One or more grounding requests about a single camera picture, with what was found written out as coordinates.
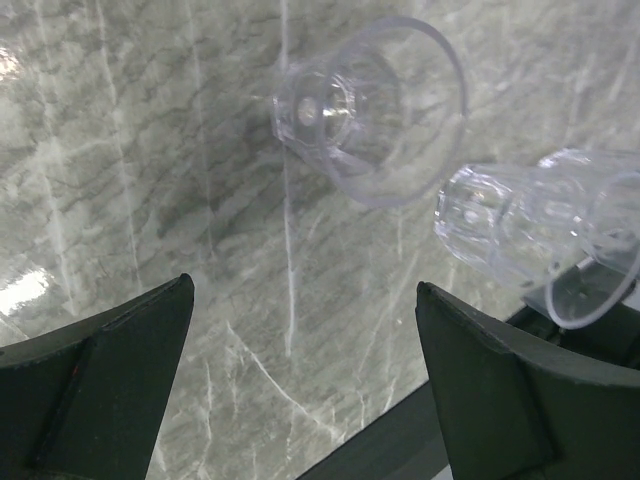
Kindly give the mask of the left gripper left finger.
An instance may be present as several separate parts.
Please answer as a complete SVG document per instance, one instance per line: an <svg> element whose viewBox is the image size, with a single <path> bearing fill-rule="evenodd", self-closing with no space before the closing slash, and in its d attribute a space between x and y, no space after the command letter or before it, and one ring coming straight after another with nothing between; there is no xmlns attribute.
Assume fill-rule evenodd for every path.
<svg viewBox="0 0 640 480"><path fill-rule="evenodd" d="M193 307L182 274L2 347L2 478L145 478Z"/></svg>

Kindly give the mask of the clear glass six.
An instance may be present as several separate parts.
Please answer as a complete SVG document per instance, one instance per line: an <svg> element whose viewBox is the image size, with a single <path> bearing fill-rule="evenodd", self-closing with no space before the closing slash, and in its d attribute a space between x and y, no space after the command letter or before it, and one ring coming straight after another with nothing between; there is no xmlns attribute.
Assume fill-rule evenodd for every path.
<svg viewBox="0 0 640 480"><path fill-rule="evenodd" d="M434 230L559 327L584 328L639 282L639 155L562 149L534 166L465 165L439 192Z"/></svg>

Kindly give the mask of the clear glass five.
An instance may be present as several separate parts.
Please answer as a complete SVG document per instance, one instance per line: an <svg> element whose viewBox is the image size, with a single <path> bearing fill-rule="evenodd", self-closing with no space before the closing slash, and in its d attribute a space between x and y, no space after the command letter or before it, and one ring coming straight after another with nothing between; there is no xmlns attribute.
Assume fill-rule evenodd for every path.
<svg viewBox="0 0 640 480"><path fill-rule="evenodd" d="M468 88L459 57L432 25L378 19L292 65L272 96L274 135L351 199L394 208L457 166Z"/></svg>

